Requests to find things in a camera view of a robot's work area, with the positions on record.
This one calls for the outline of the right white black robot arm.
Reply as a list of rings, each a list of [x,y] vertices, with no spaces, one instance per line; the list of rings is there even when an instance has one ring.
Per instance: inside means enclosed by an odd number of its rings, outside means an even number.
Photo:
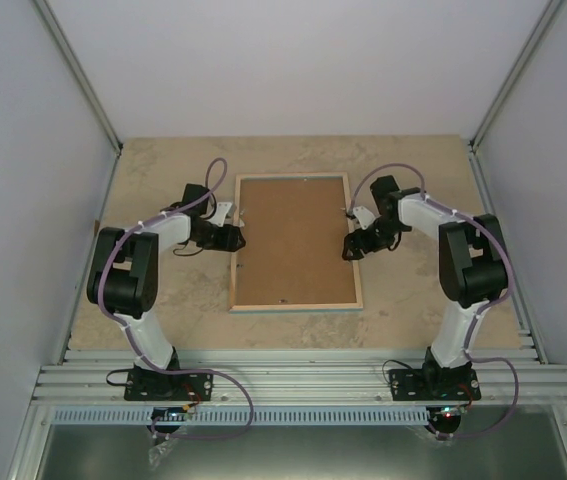
[[[344,238],[343,260],[393,251],[404,234],[418,230],[437,243],[439,284],[448,300],[422,367],[403,379],[397,371],[389,372],[394,397],[477,396],[470,351],[485,314],[507,298],[513,280],[499,220],[492,214],[470,216],[445,206],[421,187],[402,189],[391,175],[377,178],[370,192],[375,212],[355,204],[346,211],[358,226]]]

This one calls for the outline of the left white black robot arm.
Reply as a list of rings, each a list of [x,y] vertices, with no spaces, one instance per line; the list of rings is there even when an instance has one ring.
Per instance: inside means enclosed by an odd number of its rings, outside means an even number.
[[[242,249],[241,228],[229,222],[234,208],[207,187],[188,184],[182,200],[155,217],[127,229],[105,227],[97,235],[87,298],[118,324],[137,356],[135,366],[150,371],[147,386],[160,399],[173,398],[182,386],[176,350],[154,309],[160,255],[190,243],[201,251]]]

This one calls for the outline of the right controller circuit board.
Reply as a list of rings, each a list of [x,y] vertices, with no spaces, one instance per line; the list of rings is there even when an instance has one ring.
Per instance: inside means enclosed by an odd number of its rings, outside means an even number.
[[[437,409],[434,413],[435,416],[440,416],[443,418],[458,417],[467,412],[468,405],[461,404],[456,406],[442,406]]]

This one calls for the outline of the controller circuit board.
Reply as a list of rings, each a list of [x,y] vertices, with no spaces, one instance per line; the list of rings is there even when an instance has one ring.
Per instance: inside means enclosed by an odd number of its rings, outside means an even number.
[[[191,420],[196,413],[197,407],[194,404],[172,407],[158,407],[153,409],[150,415],[150,419],[152,422],[183,423]]]
[[[437,409],[434,413],[435,416],[440,416],[443,418],[458,417],[467,412],[468,405],[461,404],[456,406],[442,406]]]

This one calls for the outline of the left controller circuit board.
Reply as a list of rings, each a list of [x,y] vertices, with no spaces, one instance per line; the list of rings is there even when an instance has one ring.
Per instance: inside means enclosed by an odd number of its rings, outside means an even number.
[[[194,404],[172,407],[158,407],[153,409],[150,415],[150,419],[152,422],[183,423],[191,420],[196,413],[197,407]]]

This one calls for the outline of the crumpled clear plastic bag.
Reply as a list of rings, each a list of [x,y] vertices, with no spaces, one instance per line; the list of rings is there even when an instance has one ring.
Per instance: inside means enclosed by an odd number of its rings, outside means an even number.
[[[153,437],[148,450],[148,468],[151,472],[156,471],[161,463],[172,452],[176,440],[173,438]]]

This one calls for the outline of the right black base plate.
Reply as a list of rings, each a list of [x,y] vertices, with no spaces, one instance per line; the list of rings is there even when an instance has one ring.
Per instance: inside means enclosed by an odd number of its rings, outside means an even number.
[[[477,374],[473,369],[392,369],[388,371],[389,386],[394,401],[454,401],[480,400]]]

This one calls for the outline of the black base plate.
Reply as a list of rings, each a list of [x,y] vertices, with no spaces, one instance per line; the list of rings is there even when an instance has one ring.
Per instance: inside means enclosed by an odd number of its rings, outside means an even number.
[[[477,374],[473,369],[392,369],[388,371],[389,386],[394,401],[454,401],[480,400]]]
[[[126,401],[209,401],[213,376],[208,374],[166,375],[134,367],[127,376]]]

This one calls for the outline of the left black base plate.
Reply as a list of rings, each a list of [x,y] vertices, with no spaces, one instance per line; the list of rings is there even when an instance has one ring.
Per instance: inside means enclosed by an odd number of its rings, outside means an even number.
[[[208,374],[166,375],[134,367],[127,376],[126,401],[209,401],[213,376]]]

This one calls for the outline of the aluminium rail platform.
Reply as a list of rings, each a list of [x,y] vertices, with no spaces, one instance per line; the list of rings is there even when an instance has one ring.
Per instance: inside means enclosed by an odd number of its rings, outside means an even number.
[[[533,348],[481,350],[475,369],[484,405],[506,405],[514,393],[522,405],[567,404],[567,365],[547,364]],[[185,368],[213,369],[232,376],[214,380],[215,405],[242,406],[244,386],[258,406],[389,405],[382,370],[393,360],[418,367],[421,350],[287,349],[182,350]],[[120,404],[123,378],[108,385],[108,372],[131,366],[122,350],[70,350],[58,364],[39,371],[32,394],[38,404]]]

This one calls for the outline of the left aluminium corner post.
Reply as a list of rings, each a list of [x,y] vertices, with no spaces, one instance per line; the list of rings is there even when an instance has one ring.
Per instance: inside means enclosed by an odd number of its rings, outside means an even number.
[[[59,51],[64,63],[74,78],[80,93],[87,101],[97,123],[101,127],[109,141],[115,155],[119,157],[122,153],[123,143],[117,135],[112,122],[100,102],[98,95],[92,86],[77,54],[72,47],[69,38],[61,26],[57,15],[50,3],[46,0],[32,0],[31,4],[48,31],[52,42]]]

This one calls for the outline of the aluminium corner post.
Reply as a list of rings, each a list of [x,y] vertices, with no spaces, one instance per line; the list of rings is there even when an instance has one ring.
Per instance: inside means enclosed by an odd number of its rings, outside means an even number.
[[[112,122],[100,102],[98,95],[92,86],[77,54],[72,47],[69,38],[61,26],[57,15],[50,3],[46,0],[32,0],[31,4],[48,31],[52,42],[59,51],[64,63],[74,78],[80,93],[87,101],[97,123],[101,127],[109,141],[115,155],[119,157],[122,153],[123,143],[117,135]]]
[[[487,136],[493,123],[505,106],[518,82],[521,80],[526,69],[532,62],[537,51],[541,47],[545,37],[548,35],[553,24],[556,22],[561,10],[567,4],[566,0],[547,1],[536,20],[532,30],[528,34],[523,46],[517,54],[514,63],[510,67],[504,81],[499,87],[496,96],[491,102],[487,112],[483,116],[472,138],[468,141],[469,150],[476,153]]]

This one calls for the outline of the right aluminium corner post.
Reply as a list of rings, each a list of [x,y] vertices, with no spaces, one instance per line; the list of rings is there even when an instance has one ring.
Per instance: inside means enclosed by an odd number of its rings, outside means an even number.
[[[468,141],[469,150],[476,153],[487,136],[493,123],[505,106],[518,82],[521,80],[526,69],[532,62],[537,51],[541,47],[545,37],[548,35],[553,24],[556,22],[561,10],[567,4],[566,0],[547,1],[536,20],[532,30],[528,34],[523,46],[517,54],[514,63],[510,67],[504,81],[499,87],[496,96],[491,102],[487,112],[483,116],[472,138]]]

